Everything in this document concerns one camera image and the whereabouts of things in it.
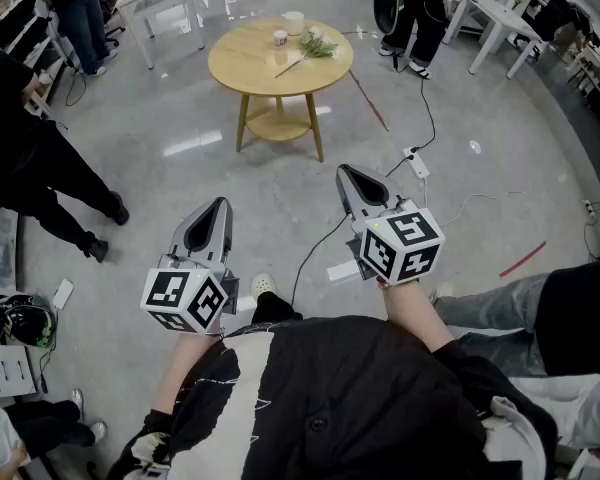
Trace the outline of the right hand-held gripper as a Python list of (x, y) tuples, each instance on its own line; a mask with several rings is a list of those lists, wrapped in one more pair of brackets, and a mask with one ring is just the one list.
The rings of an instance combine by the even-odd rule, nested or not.
[[(433, 270), (445, 236), (428, 209), (403, 199), (392, 179), (360, 165), (339, 165), (336, 185), (345, 212), (361, 217), (352, 221), (348, 246), (363, 279), (395, 286)], [(384, 210), (368, 216), (373, 208)]]

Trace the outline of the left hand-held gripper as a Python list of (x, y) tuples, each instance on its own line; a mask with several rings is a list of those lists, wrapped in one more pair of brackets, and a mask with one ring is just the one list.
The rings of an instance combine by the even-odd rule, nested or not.
[(149, 270), (141, 309), (170, 331), (222, 334), (225, 321), (238, 313), (239, 279), (224, 264), (232, 231), (233, 210), (226, 198), (194, 210), (176, 228), (170, 254)]

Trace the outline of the person's right forearm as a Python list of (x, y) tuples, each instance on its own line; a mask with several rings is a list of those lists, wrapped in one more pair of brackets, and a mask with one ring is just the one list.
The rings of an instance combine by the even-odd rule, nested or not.
[(378, 286), (389, 321), (421, 340), (430, 352), (436, 352), (454, 340), (419, 282), (388, 285), (378, 281)]

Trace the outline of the person's left forearm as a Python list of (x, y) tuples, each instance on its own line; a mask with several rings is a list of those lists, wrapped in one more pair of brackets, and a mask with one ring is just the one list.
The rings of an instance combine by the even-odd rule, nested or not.
[(188, 333), (179, 335), (151, 405), (152, 410), (172, 414), (178, 392), (189, 371), (219, 340), (218, 336)]

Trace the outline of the person's white clog shoe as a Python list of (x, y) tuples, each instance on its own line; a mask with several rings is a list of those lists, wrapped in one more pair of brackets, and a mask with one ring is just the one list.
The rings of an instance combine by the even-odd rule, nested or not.
[(251, 295), (255, 301), (258, 301), (261, 295), (267, 293), (277, 294), (275, 281), (270, 274), (260, 273), (251, 282)]

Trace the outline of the red floor tape strip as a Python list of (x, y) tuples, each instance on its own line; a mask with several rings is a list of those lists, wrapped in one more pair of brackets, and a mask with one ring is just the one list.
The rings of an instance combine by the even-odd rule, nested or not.
[(542, 251), (546, 247), (546, 244), (547, 244), (546, 240), (541, 242), (538, 246), (536, 246), (533, 250), (528, 252), (525, 256), (520, 258), (518, 261), (516, 261), (513, 265), (507, 267), (505, 270), (500, 272), (498, 274), (499, 278), (502, 279), (502, 278), (510, 275), (511, 273), (513, 273), (515, 270), (517, 270), (519, 267), (521, 267), (527, 261), (529, 261), (531, 258), (533, 258), (537, 253)]
[(382, 128), (385, 130), (385, 132), (389, 133), (390, 130), (387, 127), (386, 122), (384, 121), (382, 115), (378, 111), (376, 105), (373, 103), (373, 101), (369, 98), (369, 96), (365, 92), (365, 90), (362, 87), (362, 85), (361, 85), (358, 77), (353, 73), (353, 71), (351, 69), (349, 70), (349, 74), (350, 74), (351, 78), (353, 79), (354, 83), (356, 84), (356, 87), (361, 92), (362, 96), (364, 97), (364, 99), (365, 99), (367, 105), (369, 106), (371, 112), (374, 114), (374, 116), (376, 117), (376, 119), (378, 120), (378, 122), (380, 123), (380, 125), (382, 126)]

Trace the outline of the person's black trouser leg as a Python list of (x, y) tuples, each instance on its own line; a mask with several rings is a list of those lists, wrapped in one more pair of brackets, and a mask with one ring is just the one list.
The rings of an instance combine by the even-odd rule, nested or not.
[(303, 316), (292, 305), (272, 291), (261, 293), (256, 299), (256, 309), (251, 323), (280, 323), (284, 321), (302, 321)]

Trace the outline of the white flat device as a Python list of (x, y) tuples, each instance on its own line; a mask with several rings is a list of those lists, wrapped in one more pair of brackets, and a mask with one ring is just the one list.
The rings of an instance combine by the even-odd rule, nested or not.
[(70, 280), (63, 279), (61, 281), (52, 299), (52, 304), (56, 310), (61, 311), (64, 309), (67, 301), (73, 293), (73, 290), (74, 284)]

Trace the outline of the artificial white flower bouquet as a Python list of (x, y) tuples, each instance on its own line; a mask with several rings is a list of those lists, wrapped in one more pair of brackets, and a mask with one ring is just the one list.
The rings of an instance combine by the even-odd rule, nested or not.
[(275, 77), (279, 78), (302, 61), (314, 58), (332, 58), (338, 48), (338, 44), (331, 41), (319, 28), (306, 28), (301, 34), (299, 41), (301, 54), (300, 57), (284, 68)]

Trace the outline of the round wooden table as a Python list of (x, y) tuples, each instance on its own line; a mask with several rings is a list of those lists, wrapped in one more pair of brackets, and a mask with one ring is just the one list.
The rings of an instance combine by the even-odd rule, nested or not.
[(283, 19), (268, 18), (241, 25), (224, 34), (208, 57), (212, 77), (241, 97), (236, 132), (236, 150), (241, 151), (244, 134), (269, 142), (294, 141), (313, 134), (317, 159), (324, 160), (315, 95), (349, 73), (353, 49), (342, 33), (310, 20), (338, 44), (332, 58), (302, 61), (279, 78), (275, 75), (300, 57), (300, 36), (288, 39), (287, 48), (277, 50), (273, 32), (282, 29)]

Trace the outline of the black oval backpack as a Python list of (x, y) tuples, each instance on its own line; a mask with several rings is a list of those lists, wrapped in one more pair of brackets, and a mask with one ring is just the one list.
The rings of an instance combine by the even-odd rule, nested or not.
[(391, 34), (395, 30), (403, 7), (404, 0), (373, 0), (375, 22), (382, 33)]

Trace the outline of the black and green helmet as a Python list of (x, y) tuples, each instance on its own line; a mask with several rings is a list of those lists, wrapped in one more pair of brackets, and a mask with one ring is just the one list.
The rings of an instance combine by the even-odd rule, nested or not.
[(49, 348), (56, 318), (46, 301), (37, 295), (18, 294), (0, 300), (0, 332), (28, 346)]

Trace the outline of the person's black and white shirt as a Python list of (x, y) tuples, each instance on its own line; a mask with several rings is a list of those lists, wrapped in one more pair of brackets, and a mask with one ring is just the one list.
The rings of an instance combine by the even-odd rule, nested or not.
[(456, 342), (266, 322), (186, 359), (106, 480), (550, 480), (551, 416)]

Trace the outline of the white drawer unit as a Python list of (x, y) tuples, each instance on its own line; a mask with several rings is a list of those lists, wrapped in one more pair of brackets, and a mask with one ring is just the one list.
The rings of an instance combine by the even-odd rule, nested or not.
[(0, 345), (0, 398), (24, 396), (35, 392), (26, 348)]

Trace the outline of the white shelving rack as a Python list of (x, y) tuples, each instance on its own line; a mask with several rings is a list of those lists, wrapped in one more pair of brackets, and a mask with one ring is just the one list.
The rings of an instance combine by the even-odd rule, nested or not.
[(42, 0), (0, 0), (0, 50), (34, 70), (41, 87), (26, 108), (49, 118), (50, 102), (69, 66), (71, 51), (63, 47), (52, 13)]

